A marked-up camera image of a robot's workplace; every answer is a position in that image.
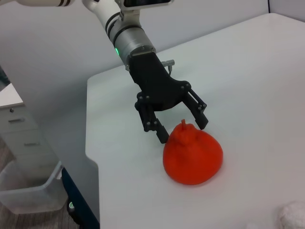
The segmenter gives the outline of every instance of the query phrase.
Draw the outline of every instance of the orange object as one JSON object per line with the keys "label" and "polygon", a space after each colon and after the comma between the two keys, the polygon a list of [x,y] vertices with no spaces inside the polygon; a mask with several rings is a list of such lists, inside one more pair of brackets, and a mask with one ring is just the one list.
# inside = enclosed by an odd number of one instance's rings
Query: orange object
{"label": "orange object", "polygon": [[223,150],[219,143],[185,120],[175,127],[163,151],[166,173],[185,185],[207,181],[217,173],[222,162]]}

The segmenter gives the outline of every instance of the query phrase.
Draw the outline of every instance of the gray floor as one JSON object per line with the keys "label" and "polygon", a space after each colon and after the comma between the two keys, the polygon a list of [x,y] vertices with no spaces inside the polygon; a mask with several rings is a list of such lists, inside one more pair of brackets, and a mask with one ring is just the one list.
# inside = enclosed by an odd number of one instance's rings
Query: gray floor
{"label": "gray floor", "polygon": [[[0,138],[0,171],[14,157]],[[38,213],[14,215],[0,203],[0,229],[78,229],[68,215],[66,207],[61,210]]]}

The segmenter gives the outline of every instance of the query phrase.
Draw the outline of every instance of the black band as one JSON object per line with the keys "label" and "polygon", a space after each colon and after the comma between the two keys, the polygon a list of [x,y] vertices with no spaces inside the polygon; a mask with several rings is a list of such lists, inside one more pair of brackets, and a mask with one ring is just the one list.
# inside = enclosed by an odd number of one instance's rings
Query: black band
{"label": "black band", "polygon": [[111,20],[114,19],[114,18],[115,18],[116,16],[118,16],[118,15],[120,15],[120,12],[115,13],[114,15],[112,15],[112,16],[108,19],[108,21],[106,22],[106,25],[105,25],[105,30],[106,30],[106,32],[107,32],[107,27],[108,27],[109,23],[111,22]]}
{"label": "black band", "polygon": [[67,0],[67,3],[66,3],[65,6],[68,6],[69,4],[70,4],[70,0]]}
{"label": "black band", "polygon": [[63,1],[64,1],[64,0],[61,0],[61,2],[59,3],[58,6],[62,6],[62,5],[63,5]]}
{"label": "black band", "polygon": [[140,27],[140,26],[138,26],[138,25],[129,25],[129,26],[126,26],[126,27],[122,28],[122,29],[119,30],[119,31],[116,33],[116,35],[114,36],[114,39],[113,39],[113,42],[112,42],[113,45],[114,45],[114,47],[115,47],[115,41],[116,41],[116,39],[118,38],[118,36],[119,36],[122,32],[124,32],[125,30],[130,29],[130,28],[139,28],[139,29],[143,30],[142,27]]}
{"label": "black band", "polygon": [[116,23],[116,21],[117,21],[117,19],[114,20],[114,21],[110,24],[109,29],[108,29],[108,31],[107,31],[107,36],[108,36],[108,37],[110,36],[111,29],[114,27],[114,24]]}

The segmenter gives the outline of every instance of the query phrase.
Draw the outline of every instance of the plastic storage bin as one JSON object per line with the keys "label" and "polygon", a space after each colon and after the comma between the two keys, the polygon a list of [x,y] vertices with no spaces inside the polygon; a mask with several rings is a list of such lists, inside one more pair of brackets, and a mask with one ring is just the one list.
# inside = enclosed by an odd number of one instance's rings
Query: plastic storage bin
{"label": "plastic storage bin", "polygon": [[59,210],[67,200],[61,179],[61,162],[47,167],[21,169],[11,161],[0,173],[0,202],[14,214]]}

